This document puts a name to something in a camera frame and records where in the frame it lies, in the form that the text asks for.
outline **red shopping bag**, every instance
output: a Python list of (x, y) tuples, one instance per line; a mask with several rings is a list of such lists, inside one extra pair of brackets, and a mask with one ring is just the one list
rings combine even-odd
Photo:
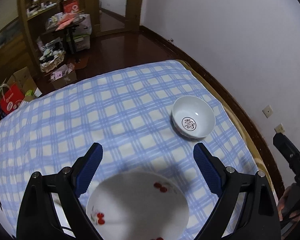
[(25, 96), (16, 84), (13, 84), (11, 87), (6, 84), (2, 84), (1, 87), (9, 88), (9, 90), (3, 95), (2, 99), (0, 100), (0, 106), (6, 114), (10, 114), (20, 106)]

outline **blue and white checkered cloth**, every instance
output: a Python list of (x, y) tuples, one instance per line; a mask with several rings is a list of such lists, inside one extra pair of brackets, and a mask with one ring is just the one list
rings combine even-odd
[[(202, 142), (225, 166), (255, 174), (257, 166), (221, 103), (177, 61), (150, 63), (106, 73), (36, 99), (0, 122), (0, 199), (16, 228), (24, 190), (34, 171), (57, 173), (85, 155), (93, 142), (104, 157), (89, 195), (104, 179), (123, 171), (153, 171), (171, 179), (186, 196), (190, 218), (181, 239), (194, 239), (218, 198), (193, 159), (195, 141), (181, 138), (170, 123), (183, 95), (205, 100), (216, 116)], [(237, 205), (226, 233), (234, 229)]]

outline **wall socket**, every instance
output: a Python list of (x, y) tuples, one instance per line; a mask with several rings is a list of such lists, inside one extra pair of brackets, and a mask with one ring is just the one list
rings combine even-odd
[(279, 124), (276, 128), (274, 128), (274, 130), (276, 133), (284, 133), (285, 132), (285, 129), (283, 128), (282, 123)]
[(262, 110), (262, 112), (265, 114), (266, 118), (269, 118), (273, 114), (271, 105), (266, 106), (265, 109)]

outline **white ceramic bowl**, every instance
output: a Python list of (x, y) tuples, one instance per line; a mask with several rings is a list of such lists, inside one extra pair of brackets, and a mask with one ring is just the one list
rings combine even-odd
[(179, 239), (189, 207), (170, 180), (149, 172), (124, 172), (101, 182), (87, 216), (104, 240)]
[(195, 96), (183, 96), (174, 102), (172, 121), (182, 135), (195, 139), (206, 137), (216, 125), (211, 107)]

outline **blue gripper pad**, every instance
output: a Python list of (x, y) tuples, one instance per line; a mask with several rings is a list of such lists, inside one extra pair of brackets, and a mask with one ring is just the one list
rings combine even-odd
[(219, 158), (210, 154), (203, 143), (194, 146), (193, 157), (210, 191), (221, 197), (226, 182), (225, 166)]
[(75, 186), (74, 193), (79, 198), (81, 194), (86, 193), (90, 182), (96, 173), (103, 157), (101, 144), (94, 143), (85, 156), (80, 157), (74, 163), (72, 168), (72, 183)]

